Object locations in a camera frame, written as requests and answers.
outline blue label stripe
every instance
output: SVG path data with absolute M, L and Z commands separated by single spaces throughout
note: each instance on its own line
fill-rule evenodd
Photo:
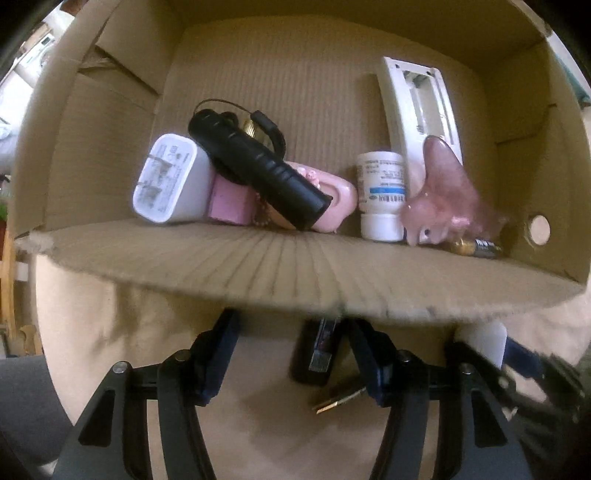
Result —
M 373 187 L 369 189 L 370 193 L 399 193 L 401 195 L 406 194 L 404 187 Z

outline black cord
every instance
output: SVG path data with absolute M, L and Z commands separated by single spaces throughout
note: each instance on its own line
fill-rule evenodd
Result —
M 232 105 L 235 106 L 236 108 L 239 108 L 240 110 L 242 110 L 243 112 L 248 113 L 249 115 L 252 113 L 248 110 L 246 110 L 242 105 L 238 105 L 237 103 L 231 102 L 229 100 L 224 100 L 221 98 L 206 98 L 205 100 L 201 100 L 197 106 L 195 107 L 195 110 L 193 110 L 193 115 L 195 115 L 197 113 L 197 109 L 202 106 L 204 103 L 208 103 L 208 102 L 220 102 L 220 103 L 227 103 L 228 105 Z

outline black flashlight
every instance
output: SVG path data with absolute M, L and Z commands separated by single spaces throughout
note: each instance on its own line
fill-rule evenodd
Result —
M 254 116 L 253 120 L 259 123 L 261 115 L 254 112 L 251 118 Z M 312 227 L 330 206 L 330 195 L 221 114 L 210 109 L 198 111 L 189 122 L 189 135 L 298 230 Z

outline cardboard box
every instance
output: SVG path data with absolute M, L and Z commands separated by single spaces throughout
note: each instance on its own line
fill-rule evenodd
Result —
M 287 160 L 355 181 L 388 149 L 382 56 L 438 68 L 466 171 L 509 214 L 509 258 L 485 261 L 341 235 L 152 226 L 131 194 L 151 143 L 187 135 L 198 101 L 260 109 Z M 60 265 L 233 305 L 383 321 L 475 319 L 583 291 L 591 172 L 580 111 L 534 24 L 505 0 L 91 0 L 57 46 L 23 125 L 11 232 L 53 239 Z M 544 215 L 543 247 L 528 223 Z

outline pink box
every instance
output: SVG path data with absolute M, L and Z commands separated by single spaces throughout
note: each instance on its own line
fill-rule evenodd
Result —
M 234 225 L 250 225 L 256 211 L 256 192 L 216 174 L 209 201 L 209 218 Z

